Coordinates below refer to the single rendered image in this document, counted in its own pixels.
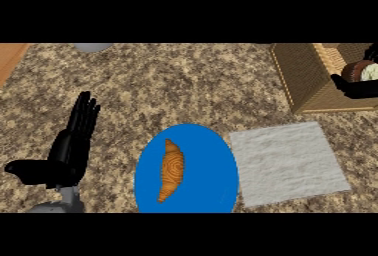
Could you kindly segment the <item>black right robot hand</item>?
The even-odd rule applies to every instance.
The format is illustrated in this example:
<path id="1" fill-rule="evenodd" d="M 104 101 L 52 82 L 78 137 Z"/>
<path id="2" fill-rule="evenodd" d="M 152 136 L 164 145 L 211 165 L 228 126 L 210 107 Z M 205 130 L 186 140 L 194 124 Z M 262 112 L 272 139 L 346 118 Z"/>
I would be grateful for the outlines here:
<path id="1" fill-rule="evenodd" d="M 371 60 L 378 64 L 378 42 L 365 50 L 362 60 Z M 337 89 L 350 99 L 378 98 L 378 79 L 360 82 L 347 82 L 341 77 L 341 74 L 332 74 L 331 79 Z"/>

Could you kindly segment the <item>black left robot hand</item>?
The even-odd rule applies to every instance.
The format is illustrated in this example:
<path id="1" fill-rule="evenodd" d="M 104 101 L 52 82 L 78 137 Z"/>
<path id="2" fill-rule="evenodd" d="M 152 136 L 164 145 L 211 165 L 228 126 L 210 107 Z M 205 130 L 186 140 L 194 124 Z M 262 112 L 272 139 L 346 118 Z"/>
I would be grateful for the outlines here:
<path id="1" fill-rule="evenodd" d="M 90 139 L 96 126 L 101 106 L 90 92 L 80 93 L 68 120 L 59 132 L 46 160 L 15 160 L 5 171 L 18 176 L 25 185 L 44 184 L 47 189 L 71 187 L 86 174 Z"/>

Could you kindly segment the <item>brown cupcake with white frosting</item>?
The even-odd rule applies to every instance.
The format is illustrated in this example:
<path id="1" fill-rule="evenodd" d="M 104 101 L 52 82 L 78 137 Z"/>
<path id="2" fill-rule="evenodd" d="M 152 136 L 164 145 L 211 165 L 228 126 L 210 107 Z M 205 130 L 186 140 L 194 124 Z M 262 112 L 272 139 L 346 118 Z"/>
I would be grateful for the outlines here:
<path id="1" fill-rule="evenodd" d="M 350 63 L 343 71 L 341 77 L 347 82 L 360 82 L 378 79 L 378 64 L 371 60 Z"/>

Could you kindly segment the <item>wicker basket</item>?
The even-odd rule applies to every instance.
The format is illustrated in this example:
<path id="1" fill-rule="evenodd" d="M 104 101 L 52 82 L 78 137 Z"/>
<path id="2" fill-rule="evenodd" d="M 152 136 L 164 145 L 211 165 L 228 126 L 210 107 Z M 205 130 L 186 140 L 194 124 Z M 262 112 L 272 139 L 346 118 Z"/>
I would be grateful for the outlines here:
<path id="1" fill-rule="evenodd" d="M 378 110 L 378 99 L 350 99 L 332 74 L 363 59 L 371 43 L 275 43 L 272 57 L 294 114 Z"/>

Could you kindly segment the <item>white placemat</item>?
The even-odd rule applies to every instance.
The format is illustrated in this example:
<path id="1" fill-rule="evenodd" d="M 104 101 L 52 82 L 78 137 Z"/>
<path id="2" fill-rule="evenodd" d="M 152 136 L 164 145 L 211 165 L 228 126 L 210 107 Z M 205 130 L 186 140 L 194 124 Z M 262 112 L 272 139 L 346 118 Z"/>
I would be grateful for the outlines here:
<path id="1" fill-rule="evenodd" d="M 350 189 L 316 121 L 232 132 L 229 137 L 247 207 Z"/>

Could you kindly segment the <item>orange croissant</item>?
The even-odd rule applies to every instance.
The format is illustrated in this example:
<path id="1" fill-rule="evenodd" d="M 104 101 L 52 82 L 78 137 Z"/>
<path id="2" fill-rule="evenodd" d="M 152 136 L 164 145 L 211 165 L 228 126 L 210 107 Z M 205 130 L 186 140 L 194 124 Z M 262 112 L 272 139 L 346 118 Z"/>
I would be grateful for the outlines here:
<path id="1" fill-rule="evenodd" d="M 163 157 L 161 168 L 161 189 L 158 195 L 158 202 L 163 203 L 166 199 L 173 195 L 182 180 L 185 170 L 185 157 L 179 146 L 174 142 L 166 140 L 166 154 Z"/>

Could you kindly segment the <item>blue oval plate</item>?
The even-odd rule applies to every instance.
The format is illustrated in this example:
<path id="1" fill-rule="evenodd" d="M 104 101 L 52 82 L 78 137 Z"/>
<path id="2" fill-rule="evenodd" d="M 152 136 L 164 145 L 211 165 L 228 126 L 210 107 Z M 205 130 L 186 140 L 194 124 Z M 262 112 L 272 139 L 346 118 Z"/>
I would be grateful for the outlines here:
<path id="1" fill-rule="evenodd" d="M 166 140 L 183 153 L 183 181 L 158 202 Z M 163 130 L 142 151 L 135 174 L 135 196 L 142 213 L 231 213 L 239 194 L 236 160 L 223 137 L 200 124 Z"/>

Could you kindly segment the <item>brown wooden panel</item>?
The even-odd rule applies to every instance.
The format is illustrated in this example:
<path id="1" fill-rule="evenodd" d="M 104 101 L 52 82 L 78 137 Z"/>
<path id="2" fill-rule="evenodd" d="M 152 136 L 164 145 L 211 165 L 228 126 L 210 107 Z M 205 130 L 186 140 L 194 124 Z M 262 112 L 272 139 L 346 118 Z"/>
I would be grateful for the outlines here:
<path id="1" fill-rule="evenodd" d="M 0 87 L 30 48 L 30 43 L 0 43 Z"/>

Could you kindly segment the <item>grey round object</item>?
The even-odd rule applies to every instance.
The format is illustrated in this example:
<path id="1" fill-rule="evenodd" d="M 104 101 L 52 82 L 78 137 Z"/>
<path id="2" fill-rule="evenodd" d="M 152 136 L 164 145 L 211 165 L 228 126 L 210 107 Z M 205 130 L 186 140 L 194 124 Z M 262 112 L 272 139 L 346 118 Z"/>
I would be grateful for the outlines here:
<path id="1" fill-rule="evenodd" d="M 87 53 L 99 52 L 112 46 L 112 43 L 76 43 L 76 48 Z"/>

